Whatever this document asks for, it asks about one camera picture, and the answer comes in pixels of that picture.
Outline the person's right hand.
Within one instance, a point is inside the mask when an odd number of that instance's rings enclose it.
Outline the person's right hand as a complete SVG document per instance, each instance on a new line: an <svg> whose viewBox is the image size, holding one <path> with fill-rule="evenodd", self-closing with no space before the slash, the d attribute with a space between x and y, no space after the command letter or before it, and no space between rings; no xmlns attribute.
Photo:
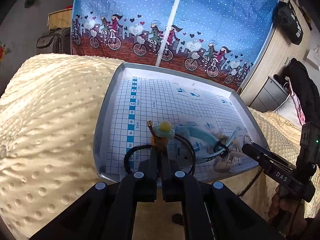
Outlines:
<svg viewBox="0 0 320 240"><path fill-rule="evenodd" d="M270 209L268 211L268 217L270 221L278 215L279 211L283 210L290 215L287 222L280 222L280 232L286 235L294 235L302 232L306 226L307 222L304 218L304 203L302 201L296 201L289 198L284 198L280 196L281 186L276 187L276 192L272 197L272 202Z"/></svg>

